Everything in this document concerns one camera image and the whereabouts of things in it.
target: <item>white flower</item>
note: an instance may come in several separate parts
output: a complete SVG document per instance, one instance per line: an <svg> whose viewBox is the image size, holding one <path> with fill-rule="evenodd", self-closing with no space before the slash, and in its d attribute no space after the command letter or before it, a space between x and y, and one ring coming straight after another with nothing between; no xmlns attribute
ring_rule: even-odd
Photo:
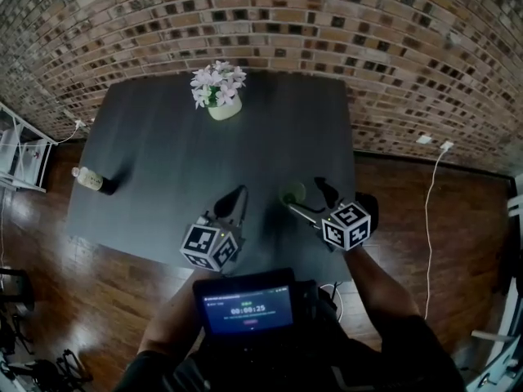
<svg viewBox="0 0 523 392"><path fill-rule="evenodd" d="M232 67L232 65L230 65L229 61L225 61L225 62L216 61L216 63L214 63L214 68L218 72L221 72L223 70L229 70L230 67Z"/></svg>
<svg viewBox="0 0 523 392"><path fill-rule="evenodd" d="M205 78L204 78L205 71L204 70L199 69L198 71L194 71L193 74L194 74L194 77L193 77L192 81L190 82L190 85L192 87L201 87L202 85L205 84Z"/></svg>
<svg viewBox="0 0 523 392"><path fill-rule="evenodd" d="M220 86L220 91L216 93L217 105L222 106L232 105L232 98L236 95L237 91L234 88L229 88L226 84Z"/></svg>
<svg viewBox="0 0 523 392"><path fill-rule="evenodd" d="M193 97L196 100L196 109L198 106L205 107L209 104L209 96L211 95L211 89L207 85L203 85L202 88L198 90L193 90Z"/></svg>
<svg viewBox="0 0 523 392"><path fill-rule="evenodd" d="M199 69L198 71L193 71L194 75L203 75L203 73L208 73L211 70L211 66L208 65L204 69Z"/></svg>
<svg viewBox="0 0 523 392"><path fill-rule="evenodd" d="M209 86L216 86L223 80L223 77L217 71L212 71L212 73L205 73L203 75L203 79L205 84L208 84Z"/></svg>
<svg viewBox="0 0 523 392"><path fill-rule="evenodd" d="M247 74L244 73L240 67L235 67L231 77L233 78L233 80L235 80L235 82L239 83L240 87L245 87L244 81L246 75Z"/></svg>
<svg viewBox="0 0 523 392"><path fill-rule="evenodd" d="M239 89L240 87L242 87L242 83L241 82L233 82L232 81L232 78L229 78L227 79L227 86L233 90L236 90L236 89Z"/></svg>

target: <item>power cord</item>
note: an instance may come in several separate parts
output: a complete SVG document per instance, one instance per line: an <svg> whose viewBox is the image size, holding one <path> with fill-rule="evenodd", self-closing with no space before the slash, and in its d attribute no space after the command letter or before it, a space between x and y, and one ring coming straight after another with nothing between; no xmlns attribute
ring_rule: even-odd
<svg viewBox="0 0 523 392"><path fill-rule="evenodd" d="M445 154L449 150L448 148L442 148L441 154L436 160L436 165L434 166L434 171L432 172L432 183L431 187L429 187L427 192L427 199L425 200L425 228L427 230L427 241L428 241L428 249L429 249L429 256L428 256L428 267L427 267L427 304L425 306L425 319L427 319L428 316L428 304L431 300L431 264L432 264L432 244L431 244L431 235L428 230L428 199L431 197L431 191L432 187L434 187L434 179L436 177L436 170L438 168L438 163L441 160L441 157L443 157L443 154Z"/></svg>
<svg viewBox="0 0 523 392"><path fill-rule="evenodd" d="M76 131L77 131L80 127L85 127L85 123L83 123L81 120L76 120L76 121L74 121L74 123L76 124L76 126L74 127L74 131L73 131L73 133L71 134L71 136L69 136L68 138L65 138L64 140L61 140L61 141L59 141L59 142L56 142L56 143L54 143L54 144L56 144L56 145L58 145L58 144L63 144L64 142L70 140L70 139L74 136L74 134L76 134ZM20 147L20 146L22 146L22 144L21 144L21 143L16 144L16 145L15 145L15 144L12 144L12 145L10 145L10 144L0 144L0 146L2 146L2 147ZM25 145L25 147L41 147L41 146L42 146L42 145Z"/></svg>

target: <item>bottle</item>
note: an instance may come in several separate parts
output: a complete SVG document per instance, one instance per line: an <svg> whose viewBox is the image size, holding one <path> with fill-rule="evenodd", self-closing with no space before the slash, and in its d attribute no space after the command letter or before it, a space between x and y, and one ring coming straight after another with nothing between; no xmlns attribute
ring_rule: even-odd
<svg viewBox="0 0 523 392"><path fill-rule="evenodd" d="M87 167L74 167L71 173L76 177L76 181L80 185L85 186L88 189L103 194L114 193L114 184L111 180L104 178L93 170L89 170Z"/></svg>

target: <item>forearm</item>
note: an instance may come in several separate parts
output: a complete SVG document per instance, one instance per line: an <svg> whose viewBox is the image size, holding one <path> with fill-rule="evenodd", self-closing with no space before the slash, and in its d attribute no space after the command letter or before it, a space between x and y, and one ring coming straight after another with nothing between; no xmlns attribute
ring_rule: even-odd
<svg viewBox="0 0 523 392"><path fill-rule="evenodd" d="M153 350L181 361L202 327L194 302L193 283L218 276L218 273L195 270L171 300L150 320L138 353Z"/></svg>
<svg viewBox="0 0 523 392"><path fill-rule="evenodd" d="M347 252L345 262L365 310L379 332L393 319L420 315L410 293L376 264L362 247Z"/></svg>

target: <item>wall outlet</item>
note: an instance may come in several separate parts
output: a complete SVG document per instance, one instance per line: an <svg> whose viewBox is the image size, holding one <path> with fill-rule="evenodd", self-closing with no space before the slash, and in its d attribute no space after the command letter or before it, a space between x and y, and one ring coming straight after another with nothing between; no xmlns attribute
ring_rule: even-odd
<svg viewBox="0 0 523 392"><path fill-rule="evenodd" d="M444 151L448 151L453 146L454 146L454 142L450 142L449 140L447 140L444 144L441 144L440 148L443 149Z"/></svg>
<svg viewBox="0 0 523 392"><path fill-rule="evenodd" d="M418 144L428 144L429 142L432 141L432 137L429 136L429 135L421 135L417 140L416 142L418 142Z"/></svg>

